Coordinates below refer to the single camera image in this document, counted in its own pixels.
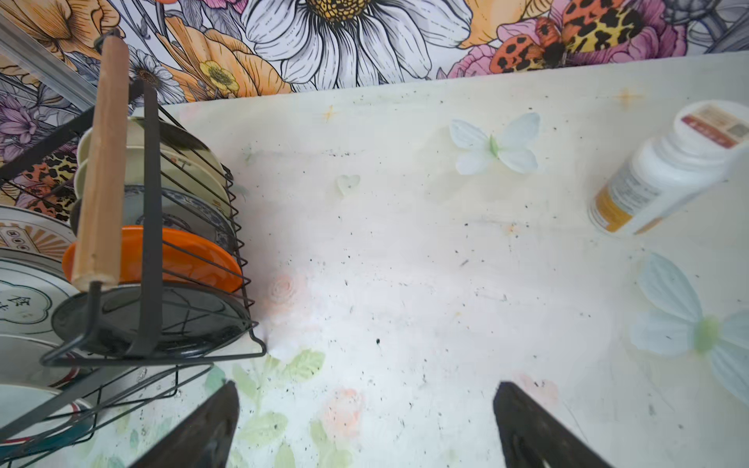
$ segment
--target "black plate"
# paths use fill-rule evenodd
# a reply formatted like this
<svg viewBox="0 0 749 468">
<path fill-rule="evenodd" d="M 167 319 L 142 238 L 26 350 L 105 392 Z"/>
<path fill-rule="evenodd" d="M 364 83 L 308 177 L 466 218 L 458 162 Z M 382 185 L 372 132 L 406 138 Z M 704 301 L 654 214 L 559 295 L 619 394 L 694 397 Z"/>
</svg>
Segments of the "black plate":
<svg viewBox="0 0 749 468">
<path fill-rule="evenodd" d="M 102 356 L 123 356 L 138 332 L 140 296 L 140 285 L 103 292 L 98 330 L 79 349 Z M 236 300 L 209 288 L 164 282 L 162 298 L 162 332 L 152 358 L 199 356 L 239 338 L 251 325 L 249 315 Z M 55 310 L 52 329 L 60 338 L 68 341 L 83 333 L 87 302 L 88 295 L 80 293 Z"/>
</svg>

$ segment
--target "plate with sunburst pattern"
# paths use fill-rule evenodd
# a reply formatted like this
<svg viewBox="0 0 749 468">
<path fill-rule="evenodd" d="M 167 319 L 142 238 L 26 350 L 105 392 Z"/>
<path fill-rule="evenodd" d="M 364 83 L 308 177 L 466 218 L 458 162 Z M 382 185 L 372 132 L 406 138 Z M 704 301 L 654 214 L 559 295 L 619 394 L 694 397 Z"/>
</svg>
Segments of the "plate with sunburst pattern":
<svg viewBox="0 0 749 468">
<path fill-rule="evenodd" d="M 0 206 L 0 249 L 18 250 L 62 261 L 76 241 L 70 226 L 29 210 Z"/>
</svg>

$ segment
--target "white tabletop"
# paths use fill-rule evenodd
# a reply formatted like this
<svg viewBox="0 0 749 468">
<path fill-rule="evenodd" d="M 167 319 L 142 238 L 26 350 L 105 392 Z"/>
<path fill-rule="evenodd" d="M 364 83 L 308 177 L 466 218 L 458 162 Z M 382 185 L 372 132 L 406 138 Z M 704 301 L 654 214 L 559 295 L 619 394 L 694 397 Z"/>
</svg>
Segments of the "white tabletop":
<svg viewBox="0 0 749 468">
<path fill-rule="evenodd" d="M 749 407 L 703 356 L 638 350 L 629 327 L 654 307 L 635 284 L 653 252 L 705 314 L 748 308 L 749 162 L 639 237 L 586 207 L 684 105 L 749 102 L 746 70 L 737 52 L 175 107 L 234 174 L 251 311 L 281 361 L 219 365 L 243 390 L 231 463 L 502 467 L 491 402 L 513 380 L 615 467 L 745 467 Z M 455 172 L 452 119 L 499 133 L 530 110 L 538 173 Z M 360 183 L 342 195 L 340 175 Z M 45 463 L 128 465 L 212 388 Z"/>
</svg>

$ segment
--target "bottle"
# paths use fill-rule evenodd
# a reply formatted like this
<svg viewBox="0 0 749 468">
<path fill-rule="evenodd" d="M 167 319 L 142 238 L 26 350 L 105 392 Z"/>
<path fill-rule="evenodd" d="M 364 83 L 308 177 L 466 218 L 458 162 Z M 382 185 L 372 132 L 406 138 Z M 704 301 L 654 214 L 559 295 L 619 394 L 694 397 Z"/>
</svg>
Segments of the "bottle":
<svg viewBox="0 0 749 468">
<path fill-rule="evenodd" d="M 749 107 L 701 101 L 682 109 L 666 135 L 651 138 L 589 206 L 594 225 L 642 234 L 713 184 L 749 150 Z"/>
</svg>

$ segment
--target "rack handle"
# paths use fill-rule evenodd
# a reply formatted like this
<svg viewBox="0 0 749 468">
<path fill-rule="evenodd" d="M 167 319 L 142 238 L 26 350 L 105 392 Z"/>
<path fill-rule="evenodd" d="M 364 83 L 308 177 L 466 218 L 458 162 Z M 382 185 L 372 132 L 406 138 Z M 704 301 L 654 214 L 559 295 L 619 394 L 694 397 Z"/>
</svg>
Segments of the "rack handle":
<svg viewBox="0 0 749 468">
<path fill-rule="evenodd" d="M 80 291 L 88 291 L 94 281 L 101 282 L 102 289 L 113 288 L 120 279 L 129 66 L 125 42 L 108 36 L 103 44 L 85 202 L 73 258 L 71 282 Z"/>
</svg>

